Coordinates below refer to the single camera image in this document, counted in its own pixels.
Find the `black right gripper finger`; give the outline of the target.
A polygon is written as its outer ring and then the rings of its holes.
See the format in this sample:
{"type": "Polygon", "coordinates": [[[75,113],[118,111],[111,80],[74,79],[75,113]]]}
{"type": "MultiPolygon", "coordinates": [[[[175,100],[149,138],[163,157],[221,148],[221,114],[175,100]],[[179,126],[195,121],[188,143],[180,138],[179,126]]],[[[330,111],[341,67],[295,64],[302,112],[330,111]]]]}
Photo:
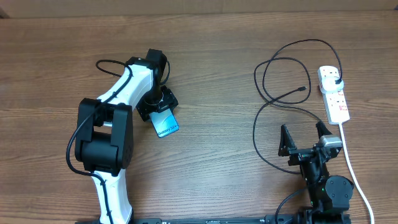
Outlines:
{"type": "Polygon", "coordinates": [[[332,133],[326,128],[323,121],[319,121],[316,125],[318,138],[320,139],[322,136],[332,135],[332,133]]]}
{"type": "Polygon", "coordinates": [[[296,151],[297,147],[292,139],[286,125],[280,127],[280,144],[278,156],[289,156],[292,151],[296,151]]]}

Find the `blue Galaxy smartphone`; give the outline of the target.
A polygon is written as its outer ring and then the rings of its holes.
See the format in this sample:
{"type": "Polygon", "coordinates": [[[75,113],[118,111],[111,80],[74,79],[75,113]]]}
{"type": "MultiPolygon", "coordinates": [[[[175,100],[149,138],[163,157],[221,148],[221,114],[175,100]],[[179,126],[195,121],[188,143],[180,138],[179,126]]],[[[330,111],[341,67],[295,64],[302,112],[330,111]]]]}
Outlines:
{"type": "Polygon", "coordinates": [[[161,113],[153,112],[149,116],[159,138],[164,138],[179,130],[179,125],[171,109],[161,113]]]}

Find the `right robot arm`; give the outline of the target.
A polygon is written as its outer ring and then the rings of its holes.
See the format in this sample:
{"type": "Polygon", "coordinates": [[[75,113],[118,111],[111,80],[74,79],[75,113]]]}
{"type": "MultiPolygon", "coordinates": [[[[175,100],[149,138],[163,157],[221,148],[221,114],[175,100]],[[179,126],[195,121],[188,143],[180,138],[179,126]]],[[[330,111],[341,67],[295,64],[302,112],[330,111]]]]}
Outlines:
{"type": "Polygon", "coordinates": [[[311,148],[297,149],[286,125],[281,126],[278,155],[289,158],[289,166],[299,166],[306,187],[300,189],[278,206],[274,221],[280,223],[279,212],[292,197],[307,191],[311,206],[301,207],[293,215],[283,215],[285,223],[350,223],[349,201],[353,196],[354,183],[341,175],[330,175],[326,163],[337,157],[343,148],[340,137],[332,134],[319,121],[316,124],[318,142],[311,148]]]}

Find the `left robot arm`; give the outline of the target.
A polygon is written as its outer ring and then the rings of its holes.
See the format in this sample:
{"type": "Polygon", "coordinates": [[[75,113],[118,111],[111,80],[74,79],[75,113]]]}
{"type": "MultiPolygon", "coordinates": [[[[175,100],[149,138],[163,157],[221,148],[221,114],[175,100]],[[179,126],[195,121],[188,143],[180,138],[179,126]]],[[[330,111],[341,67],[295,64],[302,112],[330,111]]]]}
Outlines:
{"type": "Polygon", "coordinates": [[[106,93],[80,102],[66,149],[68,167],[95,183],[101,209],[97,223],[134,221],[126,182],[134,147],[133,112],[150,121],[159,138],[179,129],[173,114],[178,101],[165,85],[170,74],[166,55],[149,49],[145,58],[131,57],[122,65],[123,74],[106,93]]]}

